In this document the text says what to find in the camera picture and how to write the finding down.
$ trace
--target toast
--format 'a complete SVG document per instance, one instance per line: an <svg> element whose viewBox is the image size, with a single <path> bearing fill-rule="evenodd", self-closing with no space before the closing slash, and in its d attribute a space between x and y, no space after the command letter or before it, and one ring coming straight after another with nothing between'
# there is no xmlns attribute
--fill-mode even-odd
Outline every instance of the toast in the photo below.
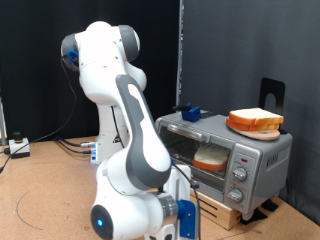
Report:
<svg viewBox="0 0 320 240"><path fill-rule="evenodd" d="M206 170L222 170L229 159L230 150L214 145L200 146L193 160L193 166Z"/></svg>
<svg viewBox="0 0 320 240"><path fill-rule="evenodd" d="M265 125L244 125L230 120L229 117L226 118L226 124L229 127L238 129L241 131L262 131L262 130L277 130L279 129L279 124L265 124Z"/></svg>
<svg viewBox="0 0 320 240"><path fill-rule="evenodd" d="M283 123L283 116L274 114L261 108L241 109L231 111L229 119L243 125L267 125Z"/></svg>

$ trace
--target toaster oven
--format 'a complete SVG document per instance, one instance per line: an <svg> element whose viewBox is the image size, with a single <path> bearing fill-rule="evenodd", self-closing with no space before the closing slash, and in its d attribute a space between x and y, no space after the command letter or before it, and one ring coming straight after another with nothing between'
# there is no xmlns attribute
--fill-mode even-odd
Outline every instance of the toaster oven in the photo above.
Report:
<svg viewBox="0 0 320 240"><path fill-rule="evenodd" d="M237 209L249 220L259 205L285 186L292 136L281 134L273 141L251 139L229 129L225 118L216 115L192 123L178 112L158 118L156 127L174 161L190 166L199 192ZM193 165L201 146L228 152L223 169L209 171Z"/></svg>

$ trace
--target toaster oven knob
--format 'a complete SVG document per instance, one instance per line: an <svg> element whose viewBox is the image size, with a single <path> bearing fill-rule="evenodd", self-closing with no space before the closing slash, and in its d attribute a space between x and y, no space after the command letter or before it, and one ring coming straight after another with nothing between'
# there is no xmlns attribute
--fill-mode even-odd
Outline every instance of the toaster oven knob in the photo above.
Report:
<svg viewBox="0 0 320 240"><path fill-rule="evenodd" d="M228 198L231 198L235 202L241 202L243 198L242 192L239 189L233 189L228 193Z"/></svg>
<svg viewBox="0 0 320 240"><path fill-rule="evenodd" d="M246 170L244 170L244 168L236 168L235 170L232 171L232 174L240 182L246 180L246 178L247 178L247 172L246 172Z"/></svg>

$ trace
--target toaster oven window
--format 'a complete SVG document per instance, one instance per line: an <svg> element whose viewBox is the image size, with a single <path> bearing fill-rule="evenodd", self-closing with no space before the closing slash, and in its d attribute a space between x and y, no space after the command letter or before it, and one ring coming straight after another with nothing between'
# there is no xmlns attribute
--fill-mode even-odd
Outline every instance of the toaster oven window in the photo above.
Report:
<svg viewBox="0 0 320 240"><path fill-rule="evenodd" d="M214 143L199 142L162 127L160 137L175 160L224 180L231 150Z"/></svg>

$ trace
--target black curtain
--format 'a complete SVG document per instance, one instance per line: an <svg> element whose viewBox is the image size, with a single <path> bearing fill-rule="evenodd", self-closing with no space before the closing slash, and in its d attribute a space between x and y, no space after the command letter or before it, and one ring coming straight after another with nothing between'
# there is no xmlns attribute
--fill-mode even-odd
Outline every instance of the black curtain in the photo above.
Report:
<svg viewBox="0 0 320 240"><path fill-rule="evenodd" d="M0 3L0 79L8 138L19 130L30 140L53 132L67 119L73 95L60 66L69 34L95 21L130 25L141 50L133 65L147 75L144 91L154 119L175 104L179 1L15 0ZM78 101L65 138L98 134L96 105L84 95L79 73L68 71Z"/></svg>
<svg viewBox="0 0 320 240"><path fill-rule="evenodd" d="M281 197L320 224L320 2L184 2L182 103L228 115L258 107L262 78L284 82L293 145Z"/></svg>

